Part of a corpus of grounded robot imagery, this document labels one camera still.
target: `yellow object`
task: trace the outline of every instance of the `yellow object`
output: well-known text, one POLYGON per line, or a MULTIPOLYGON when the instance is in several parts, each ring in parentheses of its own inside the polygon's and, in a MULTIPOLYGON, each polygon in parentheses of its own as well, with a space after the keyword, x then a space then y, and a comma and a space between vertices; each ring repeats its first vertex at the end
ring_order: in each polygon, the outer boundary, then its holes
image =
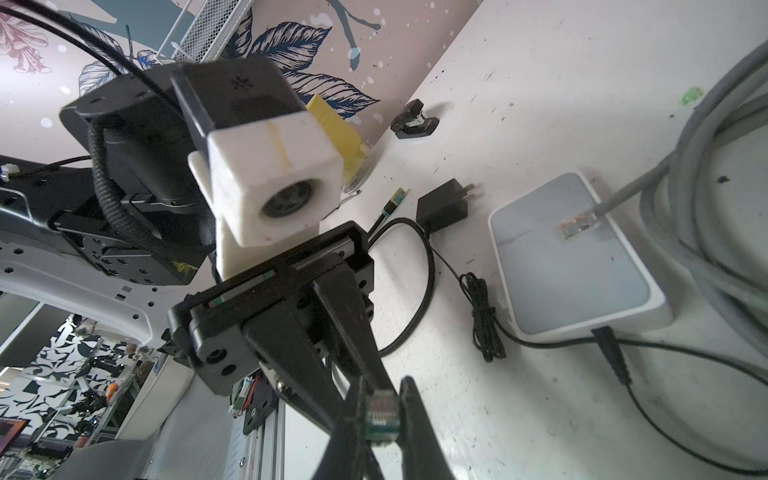
POLYGON ((333 108, 315 94, 306 109, 314 116, 317 123, 323 127, 331 143, 344 159, 344 184, 352 180, 357 171, 368 157, 368 146, 362 142, 360 135, 350 127, 333 108))

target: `yellow paint mark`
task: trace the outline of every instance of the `yellow paint mark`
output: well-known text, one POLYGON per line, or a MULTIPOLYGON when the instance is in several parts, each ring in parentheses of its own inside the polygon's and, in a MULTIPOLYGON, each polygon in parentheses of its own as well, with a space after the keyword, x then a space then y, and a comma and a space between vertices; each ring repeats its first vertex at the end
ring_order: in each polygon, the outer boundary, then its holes
POLYGON ((272 141, 272 146, 275 148, 275 151, 285 164, 286 172, 290 172, 293 169, 293 165, 290 163, 290 160, 288 160, 288 153, 286 152, 285 145, 283 145, 283 140, 280 138, 280 131, 271 121, 266 123, 266 129, 270 132, 270 140, 272 141))

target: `power adapter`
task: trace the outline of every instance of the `power adapter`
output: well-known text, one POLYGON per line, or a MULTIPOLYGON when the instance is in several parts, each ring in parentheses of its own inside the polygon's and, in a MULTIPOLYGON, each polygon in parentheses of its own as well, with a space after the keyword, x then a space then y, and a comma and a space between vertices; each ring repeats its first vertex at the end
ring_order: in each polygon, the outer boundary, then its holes
POLYGON ((429 235, 464 220, 468 213, 467 200, 472 197, 468 193, 473 188, 473 184, 462 187, 455 178, 445 182, 419 198, 416 223, 429 235))

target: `wallpaper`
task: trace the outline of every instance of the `wallpaper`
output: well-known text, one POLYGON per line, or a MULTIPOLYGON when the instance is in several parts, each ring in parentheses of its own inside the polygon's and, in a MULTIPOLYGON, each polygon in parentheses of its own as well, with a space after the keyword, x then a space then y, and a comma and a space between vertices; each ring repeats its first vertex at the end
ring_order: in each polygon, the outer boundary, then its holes
MULTIPOLYGON (((254 0, 225 56, 269 56, 302 99, 320 93, 373 144, 479 1, 254 0)), ((180 40, 203 2, 192 2, 172 39, 180 40)), ((186 1, 45 4, 146 69, 157 64, 157 49, 186 1)), ((8 0, 0 0, 0 5, 16 8, 8 0)), ((170 55, 172 49, 164 53, 170 55)), ((58 110, 113 74, 57 36, 0 14, 0 78, 2 153, 52 162, 84 153, 59 122, 58 110)))
MULTIPOLYGON (((56 380, 65 384, 74 381, 75 373, 84 364, 85 359, 96 347, 97 336, 80 338, 74 334, 74 324, 68 319, 58 329, 58 335, 51 338, 51 344, 46 346, 37 355, 35 361, 23 373, 56 380)), ((102 342, 96 355, 110 355, 115 351, 124 351, 124 343, 102 342)), ((101 369, 92 369, 85 376, 88 385, 97 391, 105 391, 113 379, 107 372, 101 369)), ((31 381, 25 378, 17 378, 2 393, 0 393, 0 416, 29 420, 29 424, 22 432, 32 434, 43 424, 42 417, 49 408, 58 407, 67 395, 68 388, 52 385, 50 383, 31 381)), ((79 390, 70 394, 65 400, 65 405, 79 402, 83 395, 79 390)), ((84 417, 90 420, 96 415, 84 417)), ((57 439, 76 440, 78 435, 74 429, 62 423, 54 423, 43 436, 57 439)))

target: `green stain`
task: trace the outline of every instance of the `green stain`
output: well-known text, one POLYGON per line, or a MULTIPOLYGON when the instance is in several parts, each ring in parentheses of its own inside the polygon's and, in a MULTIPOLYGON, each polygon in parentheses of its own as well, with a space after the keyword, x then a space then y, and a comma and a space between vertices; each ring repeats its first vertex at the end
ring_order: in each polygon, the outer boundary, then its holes
POLYGON ((698 87, 691 87, 685 92, 685 95, 680 99, 681 105, 688 105, 692 101, 696 101, 704 96, 704 91, 698 87))

